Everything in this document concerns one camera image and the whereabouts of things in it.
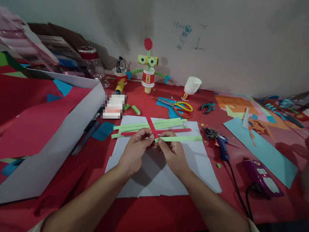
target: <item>purple device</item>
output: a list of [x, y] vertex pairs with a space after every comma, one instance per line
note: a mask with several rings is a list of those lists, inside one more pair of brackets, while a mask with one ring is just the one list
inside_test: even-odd
[[265, 193], [269, 198], [284, 196], [284, 193], [267, 173], [261, 161], [244, 159], [243, 163], [252, 185], [256, 187], [258, 192]]

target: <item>red paper circle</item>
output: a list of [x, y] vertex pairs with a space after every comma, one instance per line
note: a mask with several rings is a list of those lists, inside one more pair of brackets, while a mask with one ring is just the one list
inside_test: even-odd
[[152, 48], [152, 41], [150, 38], [146, 38], [144, 40], [144, 45], [147, 51], [149, 51]]

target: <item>black cable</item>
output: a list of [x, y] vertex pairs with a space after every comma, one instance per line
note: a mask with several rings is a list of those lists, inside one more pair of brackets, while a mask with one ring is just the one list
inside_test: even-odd
[[233, 172], [231, 163], [230, 163], [229, 161], [226, 161], [226, 162], [228, 163], [228, 165], [229, 165], [229, 167], [230, 167], [230, 169], [231, 169], [231, 173], [232, 173], [232, 176], [233, 176], [234, 184], [235, 184], [235, 187], [236, 187], [236, 191], [237, 191], [237, 195], [238, 195], [238, 198], [239, 198], [239, 200], [240, 200], [240, 203], [241, 203], [242, 207], [244, 208], [244, 211], [245, 211], [247, 217], [250, 218], [250, 215], [249, 215], [249, 213], [248, 213], [248, 210], [247, 210], [247, 208], [246, 208], [246, 205], [245, 205], [244, 201], [243, 201], [242, 198], [241, 198], [241, 195], [240, 195], [240, 192], [239, 192], [237, 183], [236, 183], [236, 179], [235, 179], [235, 175], [234, 175], [234, 172]]
[[253, 215], [252, 215], [252, 212], [251, 212], [251, 208], [250, 208], [250, 204], [249, 204], [249, 191], [251, 190], [253, 186], [249, 186], [246, 190], [246, 202], [247, 202], [247, 207], [248, 207], [248, 211], [249, 211], [249, 215], [250, 215], [250, 219], [252, 222], [254, 222], [253, 220]]

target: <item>stack of paper cups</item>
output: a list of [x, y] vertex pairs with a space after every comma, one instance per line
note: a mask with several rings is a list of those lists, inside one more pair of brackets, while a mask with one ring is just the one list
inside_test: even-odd
[[122, 70], [121, 72], [117, 72], [117, 68], [113, 68], [114, 75], [116, 76], [117, 82], [123, 80], [125, 85], [127, 84], [127, 74], [126, 69]]
[[184, 86], [183, 94], [181, 95], [181, 99], [187, 102], [190, 99], [190, 96], [193, 95], [202, 84], [202, 81], [197, 77], [189, 77], [186, 85]]

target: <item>eyeglasses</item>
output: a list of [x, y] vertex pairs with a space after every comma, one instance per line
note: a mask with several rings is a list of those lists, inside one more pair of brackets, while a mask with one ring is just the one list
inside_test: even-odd
[[126, 69], [126, 61], [120, 56], [117, 62], [117, 72], [121, 73]]

